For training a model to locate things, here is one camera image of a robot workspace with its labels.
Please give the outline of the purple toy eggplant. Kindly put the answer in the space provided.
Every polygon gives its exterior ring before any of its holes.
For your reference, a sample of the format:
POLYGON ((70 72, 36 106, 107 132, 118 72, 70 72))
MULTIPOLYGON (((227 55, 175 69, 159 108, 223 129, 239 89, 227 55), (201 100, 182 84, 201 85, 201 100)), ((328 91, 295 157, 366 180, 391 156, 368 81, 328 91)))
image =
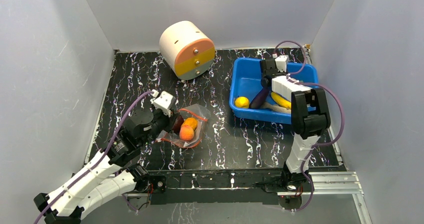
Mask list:
POLYGON ((266 99, 269 95, 269 89, 263 87, 262 90, 253 98, 253 100, 249 104, 250 109, 259 109, 263 103, 266 102, 266 99))

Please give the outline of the orange-red toy peach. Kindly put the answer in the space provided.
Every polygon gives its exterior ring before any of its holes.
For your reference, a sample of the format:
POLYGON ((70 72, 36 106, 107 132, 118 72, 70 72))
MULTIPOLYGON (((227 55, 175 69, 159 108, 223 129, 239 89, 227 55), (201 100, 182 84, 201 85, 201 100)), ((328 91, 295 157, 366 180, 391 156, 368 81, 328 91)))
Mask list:
POLYGON ((182 125, 179 131, 179 138, 183 141, 191 141, 195 136, 195 131, 187 126, 187 125, 182 125))

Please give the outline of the clear orange-zip bag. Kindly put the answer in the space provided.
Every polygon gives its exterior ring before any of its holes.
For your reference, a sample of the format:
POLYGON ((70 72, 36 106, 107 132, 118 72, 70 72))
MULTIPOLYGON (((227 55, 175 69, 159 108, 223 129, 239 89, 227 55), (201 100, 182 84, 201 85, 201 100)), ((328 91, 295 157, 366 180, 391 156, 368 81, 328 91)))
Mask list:
POLYGON ((193 104, 178 110, 171 131, 161 131, 156 142, 169 142, 181 149, 196 147, 202 140, 211 112, 202 105, 193 104))

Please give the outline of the orange toy lemon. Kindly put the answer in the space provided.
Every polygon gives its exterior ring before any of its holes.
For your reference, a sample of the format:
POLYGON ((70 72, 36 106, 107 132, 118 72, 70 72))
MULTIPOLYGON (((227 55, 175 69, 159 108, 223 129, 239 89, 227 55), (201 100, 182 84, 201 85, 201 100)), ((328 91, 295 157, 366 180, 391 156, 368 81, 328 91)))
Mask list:
POLYGON ((197 126, 198 126, 198 121, 194 117, 189 117, 189 118, 184 120, 182 125, 183 126, 189 126, 189 127, 192 128, 193 131, 195 131, 197 126))

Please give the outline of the dark red toy fruit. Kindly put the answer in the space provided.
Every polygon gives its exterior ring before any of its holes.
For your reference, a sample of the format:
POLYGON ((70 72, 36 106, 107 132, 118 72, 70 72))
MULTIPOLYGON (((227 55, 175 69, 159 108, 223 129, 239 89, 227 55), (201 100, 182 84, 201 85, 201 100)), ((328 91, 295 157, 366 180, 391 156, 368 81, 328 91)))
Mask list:
POLYGON ((184 123, 184 118, 179 114, 175 117, 171 130, 178 134, 180 132, 181 126, 184 123))

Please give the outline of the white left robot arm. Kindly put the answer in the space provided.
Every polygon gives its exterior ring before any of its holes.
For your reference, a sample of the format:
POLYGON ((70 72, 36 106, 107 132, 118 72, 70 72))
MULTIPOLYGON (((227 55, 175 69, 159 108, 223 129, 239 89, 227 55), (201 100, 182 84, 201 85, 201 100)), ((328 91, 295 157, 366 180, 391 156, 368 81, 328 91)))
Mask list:
POLYGON ((160 134, 172 130, 180 114, 168 109, 137 109, 126 112, 105 149, 50 193, 39 193, 34 203, 47 224, 79 224, 93 210, 129 192, 151 194, 162 176, 150 175, 138 163, 129 163, 141 148, 160 134))

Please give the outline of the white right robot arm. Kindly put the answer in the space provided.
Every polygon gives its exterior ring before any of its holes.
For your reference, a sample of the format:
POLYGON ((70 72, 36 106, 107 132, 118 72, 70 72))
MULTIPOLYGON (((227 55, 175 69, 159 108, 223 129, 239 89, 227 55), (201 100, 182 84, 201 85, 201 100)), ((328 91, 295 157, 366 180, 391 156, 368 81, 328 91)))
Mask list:
POLYGON ((261 85, 291 103, 293 144, 281 173, 281 185, 295 191, 308 180, 308 161, 314 145, 330 127, 331 118, 325 91, 316 84, 292 78, 287 62, 279 57, 260 60, 261 85))

